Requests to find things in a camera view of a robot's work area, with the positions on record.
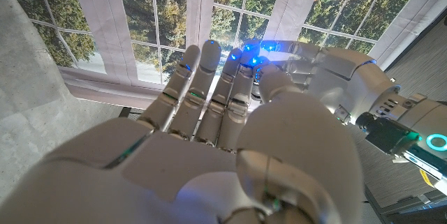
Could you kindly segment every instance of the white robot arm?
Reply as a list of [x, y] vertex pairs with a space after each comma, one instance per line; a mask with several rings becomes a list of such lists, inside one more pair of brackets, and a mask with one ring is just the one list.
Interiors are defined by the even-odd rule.
[[[305, 61], [287, 75], [261, 48]], [[110, 120], [46, 155], [3, 202], [0, 222], [357, 223], [362, 174], [340, 120], [365, 119], [388, 97], [400, 105], [397, 86], [363, 54], [253, 40], [228, 55], [193, 135], [220, 54], [213, 40], [201, 53], [188, 47], [136, 122]], [[254, 80], [264, 104], [247, 120]], [[399, 119], [420, 115], [423, 101]], [[383, 124], [366, 119], [360, 125], [374, 136]], [[393, 150], [403, 154], [409, 142]]]
[[[364, 112], [369, 112], [369, 117], [390, 119], [377, 122], [384, 125], [374, 132], [388, 135], [381, 135], [381, 139], [369, 135], [367, 140], [385, 153], [405, 157], [429, 172], [439, 180], [435, 187], [447, 194], [447, 106], [420, 94], [410, 98], [398, 95], [400, 85], [391, 82], [366, 54], [290, 41], [264, 41], [261, 45], [269, 51], [300, 55], [302, 61], [288, 63], [289, 75], [343, 124], [359, 125], [358, 118]], [[371, 134], [365, 122], [360, 127]], [[404, 129], [418, 134], [412, 147], [399, 143], [408, 134], [393, 136]]]

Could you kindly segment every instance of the wall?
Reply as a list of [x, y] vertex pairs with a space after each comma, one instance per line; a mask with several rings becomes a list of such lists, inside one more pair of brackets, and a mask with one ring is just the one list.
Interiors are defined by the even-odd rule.
[[0, 201], [48, 151], [121, 107], [78, 100], [16, 0], [0, 0]]

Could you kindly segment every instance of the blue led light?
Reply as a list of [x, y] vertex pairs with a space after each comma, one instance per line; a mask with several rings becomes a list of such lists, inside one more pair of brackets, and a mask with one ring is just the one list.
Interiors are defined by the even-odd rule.
[[272, 41], [264, 41], [264, 42], [261, 43], [261, 47], [264, 50], [267, 50], [267, 51], [276, 50], [277, 44], [275, 42], [272, 42]]
[[[437, 146], [435, 146], [435, 145], [432, 144], [432, 140], [433, 140], [434, 138], [441, 138], [441, 139], [443, 139], [446, 143], [445, 143], [444, 146], [442, 146], [442, 147], [437, 147]], [[447, 151], [447, 137], [444, 136], [444, 135], [442, 135], [442, 134], [437, 134], [437, 133], [435, 133], [435, 134], [431, 134], [430, 136], [427, 137], [427, 145], [428, 145], [431, 149], [433, 149], [433, 150], [435, 150], [435, 151]]]

